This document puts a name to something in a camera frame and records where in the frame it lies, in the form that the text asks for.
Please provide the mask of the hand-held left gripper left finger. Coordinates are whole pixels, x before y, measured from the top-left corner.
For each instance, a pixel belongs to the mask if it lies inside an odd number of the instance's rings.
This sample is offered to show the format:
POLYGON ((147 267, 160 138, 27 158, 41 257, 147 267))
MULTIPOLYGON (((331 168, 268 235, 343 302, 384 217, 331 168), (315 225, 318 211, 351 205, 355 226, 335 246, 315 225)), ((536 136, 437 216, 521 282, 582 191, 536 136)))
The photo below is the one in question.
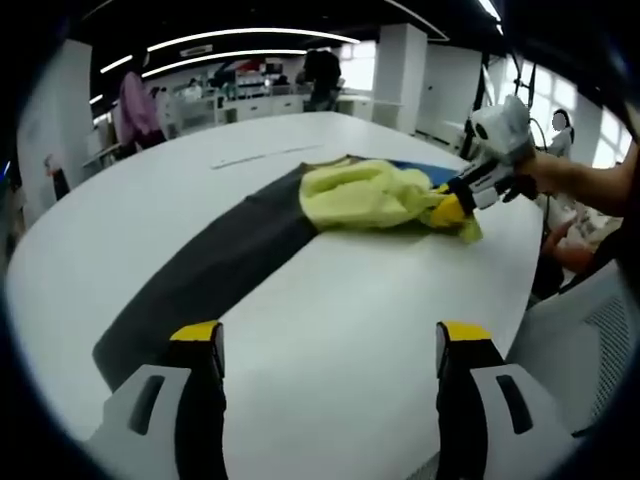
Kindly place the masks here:
POLYGON ((105 401, 87 453, 113 479, 225 479, 224 330, 177 330, 105 401))

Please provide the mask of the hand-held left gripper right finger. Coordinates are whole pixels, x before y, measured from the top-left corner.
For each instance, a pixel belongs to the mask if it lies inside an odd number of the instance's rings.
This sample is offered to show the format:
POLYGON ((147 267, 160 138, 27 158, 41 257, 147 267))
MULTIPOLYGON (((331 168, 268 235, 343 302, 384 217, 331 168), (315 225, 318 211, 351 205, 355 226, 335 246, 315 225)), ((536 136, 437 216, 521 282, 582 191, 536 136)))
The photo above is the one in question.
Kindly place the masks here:
POLYGON ((578 445, 555 400, 482 326, 436 326, 439 479, 544 479, 578 445))

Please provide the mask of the person's right hand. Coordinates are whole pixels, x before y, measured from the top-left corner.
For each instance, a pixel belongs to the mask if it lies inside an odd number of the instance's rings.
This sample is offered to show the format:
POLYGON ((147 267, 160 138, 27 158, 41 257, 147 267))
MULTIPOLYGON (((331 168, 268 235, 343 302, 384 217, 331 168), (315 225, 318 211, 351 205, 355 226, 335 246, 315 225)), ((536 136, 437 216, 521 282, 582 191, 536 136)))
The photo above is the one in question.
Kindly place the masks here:
POLYGON ((561 190, 558 174, 563 162, 560 157, 535 150, 514 164, 513 179, 503 202, 522 196, 534 201, 540 194, 554 194, 561 190))

